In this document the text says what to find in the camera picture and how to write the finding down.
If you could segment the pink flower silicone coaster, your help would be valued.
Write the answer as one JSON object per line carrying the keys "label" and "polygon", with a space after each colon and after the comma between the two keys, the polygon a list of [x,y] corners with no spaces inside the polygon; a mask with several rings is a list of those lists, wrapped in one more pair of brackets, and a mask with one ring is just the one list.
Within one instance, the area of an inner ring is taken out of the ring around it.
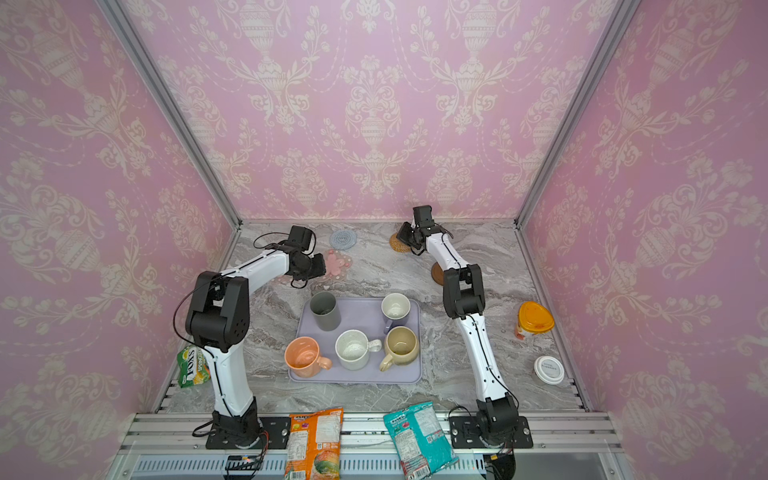
{"label": "pink flower silicone coaster", "polygon": [[322,279],[325,281],[344,280],[353,264],[352,259],[335,249],[329,249],[323,255],[326,273]]}

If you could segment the blue woven round coaster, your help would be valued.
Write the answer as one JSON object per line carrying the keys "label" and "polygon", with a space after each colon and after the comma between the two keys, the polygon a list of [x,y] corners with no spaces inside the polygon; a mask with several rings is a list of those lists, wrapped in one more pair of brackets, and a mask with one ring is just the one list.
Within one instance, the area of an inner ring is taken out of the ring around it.
{"label": "blue woven round coaster", "polygon": [[346,251],[354,247],[357,243],[357,234],[353,230],[337,230],[329,237],[329,244],[332,249]]}

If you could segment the brown wooden round coaster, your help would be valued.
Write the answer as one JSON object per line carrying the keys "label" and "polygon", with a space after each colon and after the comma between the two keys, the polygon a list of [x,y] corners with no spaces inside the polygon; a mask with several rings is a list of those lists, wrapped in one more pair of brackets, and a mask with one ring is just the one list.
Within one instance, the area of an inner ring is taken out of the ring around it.
{"label": "brown wooden round coaster", "polygon": [[431,274],[432,280],[436,284],[438,284],[440,286],[444,285],[444,271],[443,271],[442,267],[439,265],[438,262],[435,262],[432,265],[431,270],[430,270],[430,274]]}

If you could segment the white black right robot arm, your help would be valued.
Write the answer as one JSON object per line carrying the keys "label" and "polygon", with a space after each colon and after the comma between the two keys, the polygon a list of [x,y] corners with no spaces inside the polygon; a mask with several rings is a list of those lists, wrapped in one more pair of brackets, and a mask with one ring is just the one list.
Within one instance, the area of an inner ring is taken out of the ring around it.
{"label": "white black right robot arm", "polygon": [[443,305],[457,324],[466,345],[476,384],[476,423],[481,437],[496,446],[512,440],[519,419],[519,402],[506,386],[487,332],[481,267],[467,262],[440,225],[405,222],[399,241],[414,254],[429,253],[442,269]]}

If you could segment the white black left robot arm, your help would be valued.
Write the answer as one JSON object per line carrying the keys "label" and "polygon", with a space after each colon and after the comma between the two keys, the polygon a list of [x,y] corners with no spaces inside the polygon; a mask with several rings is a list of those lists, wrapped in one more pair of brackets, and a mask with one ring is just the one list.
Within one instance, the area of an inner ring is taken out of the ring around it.
{"label": "white black left robot arm", "polygon": [[277,245],[237,267],[198,276],[185,330],[202,351],[214,391],[208,449],[262,448],[267,442],[245,369],[250,296],[281,276],[307,282],[325,274],[322,254]]}

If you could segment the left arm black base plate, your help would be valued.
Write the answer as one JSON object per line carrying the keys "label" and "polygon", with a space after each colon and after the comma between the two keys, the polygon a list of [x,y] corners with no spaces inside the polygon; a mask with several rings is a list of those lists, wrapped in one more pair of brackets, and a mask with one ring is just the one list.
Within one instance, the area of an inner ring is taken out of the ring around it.
{"label": "left arm black base plate", "polygon": [[206,440],[208,450],[255,449],[284,450],[290,418],[287,416],[225,417],[214,419]]}

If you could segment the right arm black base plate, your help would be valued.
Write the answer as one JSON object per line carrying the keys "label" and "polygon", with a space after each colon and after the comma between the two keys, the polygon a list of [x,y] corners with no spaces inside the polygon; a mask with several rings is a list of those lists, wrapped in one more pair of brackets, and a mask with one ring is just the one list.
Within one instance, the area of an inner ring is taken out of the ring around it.
{"label": "right arm black base plate", "polygon": [[455,449],[512,448],[530,449],[533,439],[528,420],[519,416],[513,422],[478,423],[468,415],[450,416],[449,433]]}

